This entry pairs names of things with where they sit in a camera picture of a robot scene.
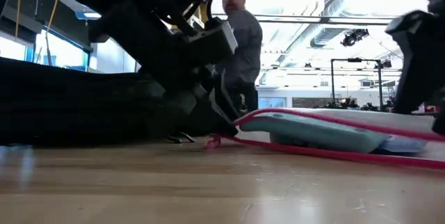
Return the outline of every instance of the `wooden floor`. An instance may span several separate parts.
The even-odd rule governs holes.
[[[1,147],[1,223],[445,223],[441,172],[202,147]]]

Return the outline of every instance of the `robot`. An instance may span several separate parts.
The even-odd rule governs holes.
[[[411,114],[445,86],[445,0],[429,0],[428,12],[410,12],[393,20],[386,29],[404,55],[394,113]],[[445,110],[436,117],[432,130],[445,135]]]
[[[224,74],[214,64],[234,54],[237,43],[228,22],[211,16],[213,0],[76,0],[101,15],[89,23],[92,42],[113,38],[166,91],[185,114],[210,131],[235,135],[238,113],[227,96]],[[197,31],[188,22],[201,3],[209,20]],[[173,33],[163,23],[175,25]]]

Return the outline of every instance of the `ceiling pipe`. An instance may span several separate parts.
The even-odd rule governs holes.
[[[322,16],[325,17],[334,17],[334,16],[342,16],[342,10],[344,7],[346,0],[328,0],[329,4],[326,6],[325,10],[322,13]],[[337,37],[340,33],[342,33],[345,29],[330,29],[325,28],[320,24],[311,24],[309,25],[305,31],[303,31],[297,38],[294,40],[287,51],[291,52],[297,46],[301,45],[308,38],[311,38],[310,45],[311,47],[324,47],[331,39]],[[278,62],[283,63],[286,60],[285,55],[281,55],[278,58]]]

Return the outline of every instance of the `man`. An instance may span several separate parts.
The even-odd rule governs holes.
[[[235,54],[216,65],[216,70],[225,70],[225,85],[234,106],[241,110],[242,96],[251,112],[258,109],[258,93],[255,81],[261,68],[261,41],[263,31],[255,16],[245,9],[245,0],[222,0],[230,26],[234,30],[238,48]]]

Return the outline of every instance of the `white wall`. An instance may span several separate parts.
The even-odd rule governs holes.
[[[330,72],[323,72],[324,75],[289,75],[285,70],[273,70],[274,72],[269,72],[266,77],[265,85],[268,86],[320,86],[321,81],[327,81],[329,86],[332,84],[332,77]],[[316,74],[320,71],[306,71],[303,73],[307,74]],[[335,86],[355,86],[360,87],[360,80],[362,79],[371,79],[378,80],[378,75],[372,72],[351,72],[345,71],[343,74],[360,74],[367,73],[361,76],[342,76],[336,75],[334,76],[334,84]],[[401,72],[392,72],[392,71],[382,71],[382,80],[399,80]]]
[[[0,56],[11,58],[19,61],[25,59],[26,47],[18,42],[10,40],[10,38],[2,37],[0,32]]]
[[[27,41],[24,41],[24,40],[19,39],[19,38],[16,39],[15,36],[10,35],[8,33],[5,33],[3,31],[0,31],[0,37],[5,38],[7,40],[11,40],[11,41],[16,42],[16,43],[19,43],[19,44],[21,44],[21,45],[23,45],[25,47],[30,47],[30,48],[34,47],[34,43],[27,42]]]
[[[257,88],[258,97],[281,97],[286,98],[286,107],[292,107],[292,98],[331,98],[331,90],[329,88],[311,88],[311,89],[295,89],[295,88],[277,88],[277,89],[262,89]],[[384,103],[387,99],[388,92],[385,88],[382,90]],[[352,97],[357,99],[357,104],[363,106],[370,102],[374,106],[380,105],[380,96],[378,89],[370,88],[363,90],[346,90],[337,88],[335,95],[341,95],[341,98]]]
[[[114,40],[91,44],[91,68],[103,73],[134,72],[136,61]]]

